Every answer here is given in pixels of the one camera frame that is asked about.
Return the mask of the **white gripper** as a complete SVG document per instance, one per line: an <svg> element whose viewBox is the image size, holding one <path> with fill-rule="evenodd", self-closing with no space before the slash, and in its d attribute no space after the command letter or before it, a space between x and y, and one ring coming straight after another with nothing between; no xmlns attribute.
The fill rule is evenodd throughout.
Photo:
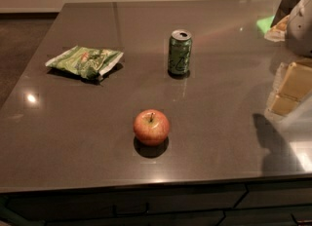
<svg viewBox="0 0 312 226"><path fill-rule="evenodd" d="M294 54L312 57L312 0L300 0L292 9L286 33L287 47ZM292 62L288 67L278 94L271 93L267 108L286 116L312 90L312 65L307 61Z"/></svg>

